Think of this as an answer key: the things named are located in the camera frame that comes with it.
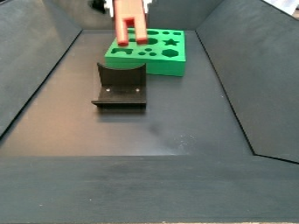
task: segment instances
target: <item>shape hole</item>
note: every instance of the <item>shape hole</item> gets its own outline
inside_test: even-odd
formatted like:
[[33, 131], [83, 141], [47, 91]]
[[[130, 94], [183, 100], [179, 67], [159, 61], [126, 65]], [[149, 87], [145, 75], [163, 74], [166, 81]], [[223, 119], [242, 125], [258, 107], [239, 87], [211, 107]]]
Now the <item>shape hole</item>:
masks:
[[134, 49], [129, 48], [114, 48], [111, 53], [126, 53], [126, 54], [133, 54]]
[[158, 39], [157, 38], [150, 38], [149, 39], [149, 42], [147, 44], [151, 46], [151, 45], [155, 45], [158, 43]]
[[159, 31], [147, 31], [147, 34], [149, 35], [158, 35], [159, 34]]
[[173, 49], [163, 50], [163, 56], [166, 56], [169, 58], [177, 57], [177, 56], [179, 56], [179, 52]]

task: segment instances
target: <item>dark gray surface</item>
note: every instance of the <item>dark gray surface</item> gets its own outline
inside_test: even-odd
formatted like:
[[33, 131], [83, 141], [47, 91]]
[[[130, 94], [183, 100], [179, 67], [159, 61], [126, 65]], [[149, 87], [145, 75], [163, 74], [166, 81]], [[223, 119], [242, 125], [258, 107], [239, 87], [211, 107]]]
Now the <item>dark gray surface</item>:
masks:
[[0, 157], [250, 154], [195, 31], [186, 32], [185, 77], [147, 76], [146, 112], [99, 111], [91, 104], [98, 62], [114, 38], [113, 31], [81, 35], [2, 142]]
[[81, 28], [51, 0], [0, 7], [0, 136], [66, 53]]
[[251, 155], [195, 32], [145, 115], [90, 103], [113, 39], [85, 31], [3, 139], [0, 223], [299, 221], [299, 166]]
[[233, 154], [2, 157], [0, 223], [298, 222], [298, 173]]
[[[89, 7], [90, 0], [53, 0], [86, 30], [114, 30], [110, 15]], [[157, 0], [150, 6], [151, 28], [194, 31], [223, 0]]]
[[73, 17], [85, 30], [114, 30], [115, 23], [110, 14], [90, 8], [91, 0], [53, 0]]
[[260, 0], [227, 0], [198, 33], [260, 155], [299, 162], [299, 23]]
[[157, 0], [150, 27], [194, 31], [223, 0]]

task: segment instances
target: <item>bin floor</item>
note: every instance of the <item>bin floor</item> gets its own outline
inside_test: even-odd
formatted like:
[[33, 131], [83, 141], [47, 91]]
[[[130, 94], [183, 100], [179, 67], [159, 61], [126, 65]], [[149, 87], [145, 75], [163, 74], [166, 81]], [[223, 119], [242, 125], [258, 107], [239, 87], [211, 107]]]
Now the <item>bin floor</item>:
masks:
[[113, 31], [85, 31], [0, 143], [0, 223], [298, 221], [299, 166], [253, 156], [197, 33], [146, 111], [99, 111]]

